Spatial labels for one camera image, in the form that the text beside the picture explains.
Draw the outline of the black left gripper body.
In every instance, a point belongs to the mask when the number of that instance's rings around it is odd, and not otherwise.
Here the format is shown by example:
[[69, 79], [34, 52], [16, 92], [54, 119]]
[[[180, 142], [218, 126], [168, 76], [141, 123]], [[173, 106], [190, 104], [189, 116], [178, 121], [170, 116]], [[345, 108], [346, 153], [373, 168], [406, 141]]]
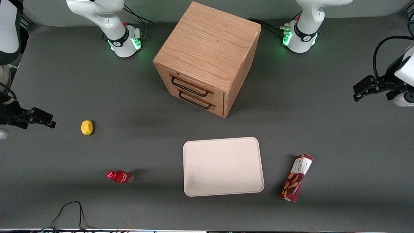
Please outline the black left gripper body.
[[398, 58], [391, 65], [388, 66], [384, 75], [377, 78], [380, 90], [389, 91], [386, 94], [387, 100], [393, 100], [398, 94], [407, 90], [405, 82], [397, 78], [395, 72], [402, 64], [403, 59]]

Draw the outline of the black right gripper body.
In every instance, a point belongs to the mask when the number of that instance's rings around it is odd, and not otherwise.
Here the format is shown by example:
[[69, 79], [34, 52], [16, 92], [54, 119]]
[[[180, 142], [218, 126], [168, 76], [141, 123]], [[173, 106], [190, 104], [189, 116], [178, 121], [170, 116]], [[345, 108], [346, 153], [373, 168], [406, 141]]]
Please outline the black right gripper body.
[[29, 115], [25, 114], [25, 111], [15, 98], [1, 92], [0, 125], [27, 129], [28, 125], [34, 122], [31, 121]]

